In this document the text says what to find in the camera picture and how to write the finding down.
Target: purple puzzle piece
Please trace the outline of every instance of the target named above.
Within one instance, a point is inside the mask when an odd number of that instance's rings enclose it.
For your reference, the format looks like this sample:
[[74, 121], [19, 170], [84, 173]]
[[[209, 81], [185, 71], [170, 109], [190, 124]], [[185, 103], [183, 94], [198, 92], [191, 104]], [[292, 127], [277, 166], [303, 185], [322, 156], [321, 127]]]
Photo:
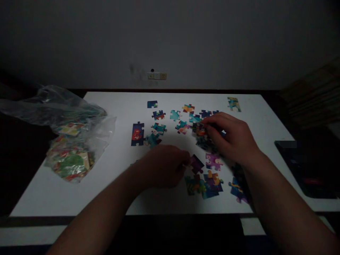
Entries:
[[198, 159], [195, 154], [193, 154], [193, 156], [191, 157], [191, 166], [194, 174], [197, 174], [198, 172], [203, 174], [202, 167], [204, 167], [204, 164]]
[[209, 160], [205, 163], [207, 169], [212, 169], [212, 167], [214, 166], [216, 171], [221, 170], [221, 166], [223, 165], [223, 163], [218, 155], [206, 153], [205, 158]]

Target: wall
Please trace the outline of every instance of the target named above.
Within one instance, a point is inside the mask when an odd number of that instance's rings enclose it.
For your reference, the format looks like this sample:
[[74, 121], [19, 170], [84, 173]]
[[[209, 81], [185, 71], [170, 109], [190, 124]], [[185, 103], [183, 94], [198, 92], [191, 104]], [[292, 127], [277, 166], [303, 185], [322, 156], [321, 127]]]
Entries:
[[1, 4], [0, 68], [67, 88], [281, 89], [340, 50], [330, 1]]

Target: wall socket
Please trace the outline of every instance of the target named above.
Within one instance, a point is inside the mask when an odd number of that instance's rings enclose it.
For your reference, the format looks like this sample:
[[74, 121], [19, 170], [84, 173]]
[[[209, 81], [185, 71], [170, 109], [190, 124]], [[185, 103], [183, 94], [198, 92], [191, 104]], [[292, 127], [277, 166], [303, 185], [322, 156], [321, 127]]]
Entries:
[[148, 79], [154, 79], [153, 73], [148, 73]]
[[166, 80], [166, 73], [160, 73], [160, 79]]
[[160, 80], [160, 73], [153, 73], [153, 78], [155, 80]]

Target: plastic bag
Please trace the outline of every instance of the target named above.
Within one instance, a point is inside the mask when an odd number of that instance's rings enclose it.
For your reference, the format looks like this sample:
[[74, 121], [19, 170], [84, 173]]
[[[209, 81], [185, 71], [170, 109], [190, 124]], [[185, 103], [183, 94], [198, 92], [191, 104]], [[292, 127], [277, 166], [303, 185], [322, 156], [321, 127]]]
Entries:
[[0, 111], [31, 124], [49, 125], [59, 134], [51, 141], [45, 165], [73, 183], [80, 182], [103, 154], [116, 121], [103, 108], [52, 85], [26, 100], [0, 100]]

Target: white table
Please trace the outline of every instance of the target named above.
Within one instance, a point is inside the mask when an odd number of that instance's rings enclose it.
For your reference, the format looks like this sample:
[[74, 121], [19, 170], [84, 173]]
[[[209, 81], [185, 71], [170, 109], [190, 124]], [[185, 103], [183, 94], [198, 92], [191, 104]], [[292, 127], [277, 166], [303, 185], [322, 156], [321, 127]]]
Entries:
[[[228, 96], [238, 98], [242, 112], [230, 111]], [[195, 145], [191, 131], [186, 135], [178, 134], [175, 129], [177, 122], [170, 119], [170, 111], [182, 112], [184, 104], [195, 106], [195, 114], [201, 110], [219, 110], [246, 121], [259, 148], [312, 210], [340, 211], [340, 199], [312, 199], [303, 194], [274, 145], [275, 140], [293, 140], [293, 137], [260, 95], [89, 92], [84, 99], [103, 107], [108, 114], [117, 116], [111, 144], [80, 184], [67, 183], [51, 169], [41, 165], [10, 216], [77, 215], [103, 188], [149, 150], [146, 146], [131, 146], [132, 124], [138, 121], [145, 123], [144, 136], [151, 133], [151, 126], [155, 122], [167, 125], [168, 131], [161, 137], [162, 144], [173, 144], [188, 150], [205, 163], [205, 151]], [[148, 109], [147, 101], [153, 100], [158, 101], [158, 108]], [[155, 110], [163, 110], [166, 118], [155, 121], [151, 117]], [[183, 113], [181, 119], [188, 121], [189, 113]], [[248, 204], [237, 203], [236, 197], [230, 194], [228, 182], [233, 178], [230, 169], [224, 165], [218, 174], [224, 180], [224, 192], [220, 192], [219, 196], [206, 200], [200, 194], [188, 196], [183, 180], [175, 189], [145, 191], [132, 203], [127, 215], [252, 213]], [[188, 169], [185, 175], [193, 176], [193, 173]]]

